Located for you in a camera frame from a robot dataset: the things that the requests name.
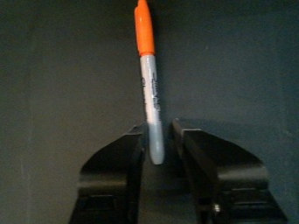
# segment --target dark gray wall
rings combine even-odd
[[[149,1],[166,164],[146,163],[142,223],[194,223],[178,183],[175,117],[265,161],[299,220],[299,8],[293,1]],[[3,1],[0,223],[67,223],[80,167],[145,120],[136,1]]]

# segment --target orange marker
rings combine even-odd
[[[135,8],[135,33],[145,83],[145,109],[150,132],[150,155],[154,164],[159,165],[165,161],[165,137],[157,88],[154,27],[146,0],[139,0]]]

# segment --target clamp jaw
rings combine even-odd
[[[258,157],[179,119],[173,126],[198,223],[286,224]]]

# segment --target orange marker cap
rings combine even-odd
[[[135,35],[141,56],[155,54],[155,37],[153,19],[146,0],[138,1],[135,7]]]

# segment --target marker barrel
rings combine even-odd
[[[143,56],[141,64],[145,85],[146,120],[150,134],[150,155],[154,164],[159,165],[165,161],[165,137],[158,98],[155,56]]]

